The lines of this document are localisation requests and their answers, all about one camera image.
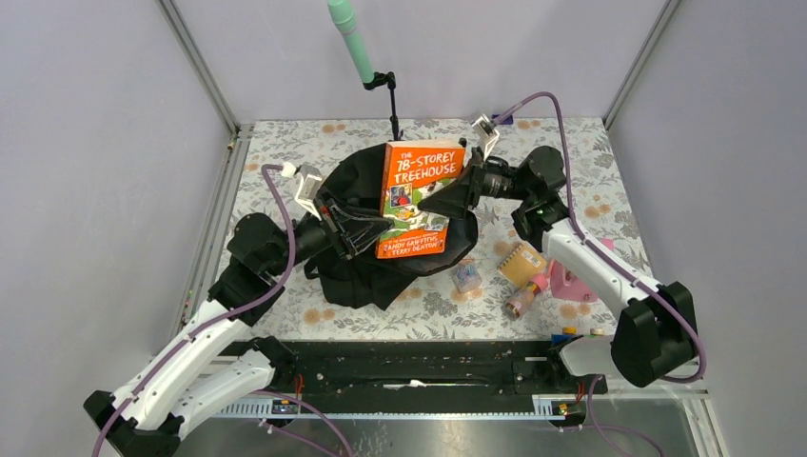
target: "glass surface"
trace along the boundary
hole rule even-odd
[[[697,456],[680,404],[674,400],[595,401],[598,421],[635,428],[656,440],[666,455]],[[618,456],[596,430],[559,433],[546,422],[504,420],[362,420],[335,421],[357,456],[491,457],[527,455]],[[339,440],[322,421],[299,420],[287,430],[339,453]],[[611,439],[636,457],[658,456],[639,438],[610,433]],[[304,444],[268,435],[256,421],[211,419],[183,442],[176,457],[320,457]]]

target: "black fabric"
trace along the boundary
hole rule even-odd
[[[349,205],[379,211],[385,150],[386,145],[377,145],[354,152],[328,175],[323,186]],[[441,254],[379,260],[375,249],[369,248],[346,261],[329,248],[308,261],[305,277],[319,277],[330,303],[351,308],[373,303],[387,309],[418,276],[457,265],[476,245],[478,236],[477,220],[471,214],[466,219],[450,220]]]

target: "pink toy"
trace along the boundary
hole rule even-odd
[[[611,251],[614,250],[613,240],[600,238],[600,242]],[[597,295],[580,278],[554,260],[549,263],[549,288],[552,290],[553,297],[562,300],[592,303],[598,299]]]

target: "robotic arm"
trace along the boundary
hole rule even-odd
[[[481,115],[473,125],[480,145],[471,150],[468,165],[457,180],[423,199],[419,209],[462,218],[482,196],[522,201],[512,213],[519,236],[581,278],[619,318],[613,336],[579,337],[554,347],[556,371],[572,376],[618,375],[634,386],[646,387],[698,355],[682,325],[638,284],[653,285],[696,329],[689,290],[680,283],[666,286],[640,274],[596,237],[588,237],[589,231],[570,217],[558,195],[566,184],[561,152],[540,147],[518,167],[510,167],[490,155],[499,137],[493,123]],[[620,270],[636,279],[629,281]]]
[[[341,202],[321,186],[319,171],[293,169],[300,178],[295,195],[307,213],[294,227],[295,263],[334,248],[351,259],[372,246],[392,221],[377,211]],[[107,441],[125,457],[172,455],[192,430],[239,398],[266,387],[287,388],[296,374],[294,354],[274,337],[256,338],[228,368],[198,379],[231,343],[243,340],[269,311],[284,288],[268,298],[272,276],[287,267],[286,233],[265,214],[244,217],[227,244],[230,265],[208,291],[188,325],[148,364],[113,392],[96,390],[84,409]],[[245,304],[256,306],[209,325]]]

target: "mint green marker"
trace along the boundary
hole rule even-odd
[[[375,74],[370,66],[370,59],[367,57],[362,36],[356,30],[356,13],[353,11],[353,6],[348,0],[328,0],[328,10],[333,24],[344,38],[344,44],[347,46],[347,51],[350,52],[359,77],[362,78],[363,83],[371,83]]]

